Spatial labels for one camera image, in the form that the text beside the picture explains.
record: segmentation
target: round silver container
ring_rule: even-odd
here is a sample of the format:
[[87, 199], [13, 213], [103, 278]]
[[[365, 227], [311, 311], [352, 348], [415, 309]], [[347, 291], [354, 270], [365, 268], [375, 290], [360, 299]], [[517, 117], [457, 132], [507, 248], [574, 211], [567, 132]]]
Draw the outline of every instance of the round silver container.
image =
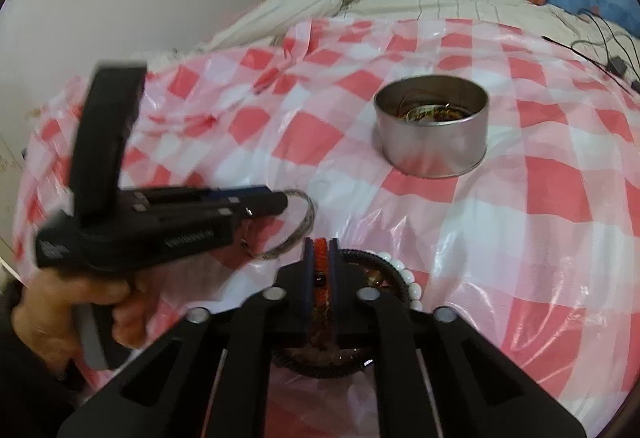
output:
[[[385, 157], [403, 173], [459, 176], [480, 164], [486, 153], [489, 97], [471, 81], [446, 75], [403, 79], [380, 90], [374, 104]], [[444, 122], [406, 120], [424, 105], [449, 105], [468, 116]]]

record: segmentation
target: person's arm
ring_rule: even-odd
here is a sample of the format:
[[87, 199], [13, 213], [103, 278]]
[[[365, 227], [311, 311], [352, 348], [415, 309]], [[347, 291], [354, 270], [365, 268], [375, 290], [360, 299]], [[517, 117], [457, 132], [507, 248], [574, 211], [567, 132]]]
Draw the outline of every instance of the person's arm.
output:
[[146, 339], [155, 307], [148, 280], [65, 278], [40, 271], [29, 288], [13, 282], [0, 295], [0, 435], [53, 438], [71, 414], [77, 393], [68, 376], [80, 351], [73, 326], [76, 304], [115, 304], [113, 336], [129, 347]]

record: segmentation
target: black sleeve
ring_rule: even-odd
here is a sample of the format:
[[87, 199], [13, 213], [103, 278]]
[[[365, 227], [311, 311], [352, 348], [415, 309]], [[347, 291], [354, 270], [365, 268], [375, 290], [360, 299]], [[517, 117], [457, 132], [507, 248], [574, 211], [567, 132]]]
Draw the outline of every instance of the black sleeve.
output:
[[76, 394], [15, 335], [11, 312], [21, 292], [16, 281], [0, 295], [0, 435], [54, 438], [74, 410]]

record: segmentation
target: metal screw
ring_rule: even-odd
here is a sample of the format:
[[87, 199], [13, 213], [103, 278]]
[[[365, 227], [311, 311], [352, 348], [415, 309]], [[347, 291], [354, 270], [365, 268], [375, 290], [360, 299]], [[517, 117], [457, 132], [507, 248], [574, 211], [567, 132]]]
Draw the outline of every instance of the metal screw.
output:
[[209, 312], [209, 310], [203, 308], [202, 306], [198, 306], [197, 308], [191, 308], [187, 312], [186, 319], [190, 323], [200, 324], [204, 323], [210, 316], [211, 313]]
[[269, 287], [262, 292], [262, 295], [265, 299], [269, 301], [279, 301], [280, 299], [284, 299], [287, 291], [284, 288], [280, 287]]
[[375, 301], [378, 297], [380, 297], [380, 290], [372, 287], [360, 288], [356, 292], [356, 295], [361, 301]]
[[433, 313], [433, 316], [441, 323], [452, 323], [458, 317], [458, 315], [448, 306], [441, 306], [440, 308], [437, 308]]

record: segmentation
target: red and white plastic tablecloth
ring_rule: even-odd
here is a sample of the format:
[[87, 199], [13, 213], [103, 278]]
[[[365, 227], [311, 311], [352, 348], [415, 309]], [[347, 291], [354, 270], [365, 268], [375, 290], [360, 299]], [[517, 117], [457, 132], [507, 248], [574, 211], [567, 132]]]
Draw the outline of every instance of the red and white plastic tablecloth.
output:
[[[471, 79], [491, 97], [486, 158], [462, 177], [404, 176], [377, 147], [376, 91], [433, 73]], [[65, 201], [84, 91], [70, 82], [28, 146], [14, 225], [27, 282], [34, 231]], [[313, 20], [281, 47], [149, 74], [120, 181], [305, 190], [318, 203], [314, 237], [401, 259], [425, 309], [459, 310], [594, 437], [640, 370], [639, 105], [594, 65], [517, 28]], [[263, 237], [275, 242], [295, 222]], [[237, 306], [299, 255], [172, 264], [152, 335], [188, 306]], [[108, 376], [90, 378], [99, 386]], [[268, 436], [377, 436], [372, 386], [371, 371], [313, 380], [273, 368]]]

